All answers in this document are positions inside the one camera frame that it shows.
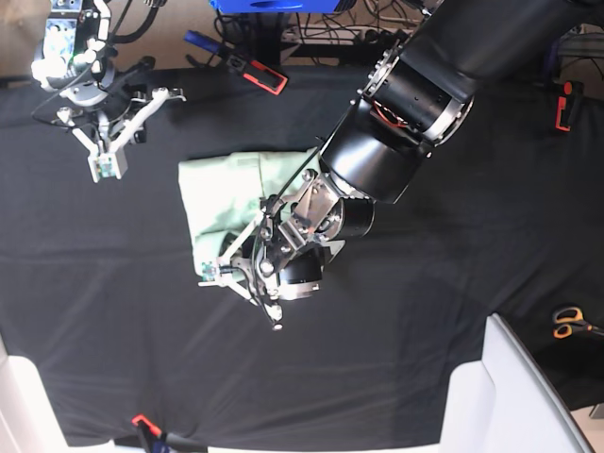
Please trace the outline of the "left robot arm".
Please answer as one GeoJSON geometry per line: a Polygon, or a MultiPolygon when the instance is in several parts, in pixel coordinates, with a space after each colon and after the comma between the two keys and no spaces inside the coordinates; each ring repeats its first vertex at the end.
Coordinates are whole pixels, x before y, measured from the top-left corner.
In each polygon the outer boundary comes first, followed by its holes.
{"type": "Polygon", "coordinates": [[[203,287],[226,287],[282,327],[281,302],[318,291],[345,243],[366,235],[376,203],[393,204],[424,160],[470,112],[476,92],[600,8],[597,1],[443,1],[398,38],[344,117],[294,173],[261,200],[243,231],[196,264],[203,287]]]}

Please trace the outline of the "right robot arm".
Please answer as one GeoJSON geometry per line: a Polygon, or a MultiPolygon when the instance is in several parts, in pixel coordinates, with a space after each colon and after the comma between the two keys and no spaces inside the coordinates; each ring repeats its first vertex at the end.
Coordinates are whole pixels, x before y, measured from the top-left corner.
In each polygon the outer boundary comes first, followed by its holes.
{"type": "Polygon", "coordinates": [[[53,1],[31,63],[33,78],[50,95],[32,119],[71,133],[86,148],[94,182],[122,178],[126,146],[145,142],[147,120],[165,103],[185,98],[178,88],[132,84],[154,69],[151,56],[124,71],[115,67],[117,44],[144,32],[120,36],[122,22],[106,1],[53,1]]]}

